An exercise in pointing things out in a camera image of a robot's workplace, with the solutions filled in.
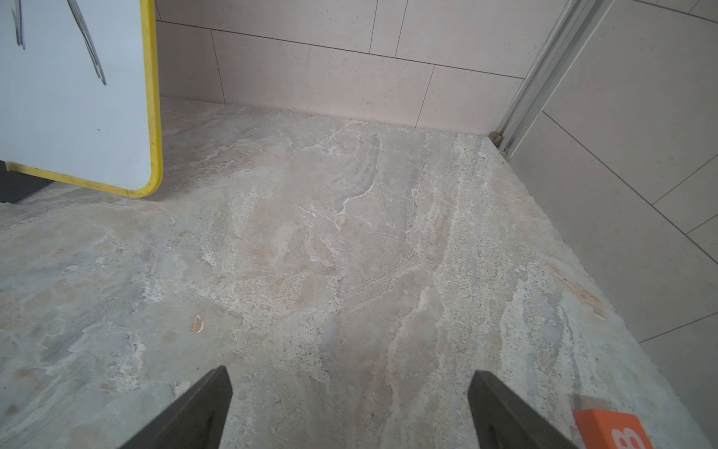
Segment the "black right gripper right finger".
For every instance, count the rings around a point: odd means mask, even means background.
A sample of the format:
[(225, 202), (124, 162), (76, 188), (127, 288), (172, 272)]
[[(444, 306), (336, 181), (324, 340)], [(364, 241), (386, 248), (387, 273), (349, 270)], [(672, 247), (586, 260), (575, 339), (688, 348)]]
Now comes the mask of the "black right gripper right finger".
[(480, 449), (576, 448), (488, 370), (476, 370), (473, 374), (467, 399)]

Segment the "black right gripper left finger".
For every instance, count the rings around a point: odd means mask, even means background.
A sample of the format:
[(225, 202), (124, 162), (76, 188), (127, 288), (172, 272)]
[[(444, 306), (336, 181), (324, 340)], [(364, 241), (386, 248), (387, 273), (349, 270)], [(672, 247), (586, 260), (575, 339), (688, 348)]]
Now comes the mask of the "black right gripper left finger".
[(226, 367), (210, 370), (122, 449), (218, 448), (232, 397)]

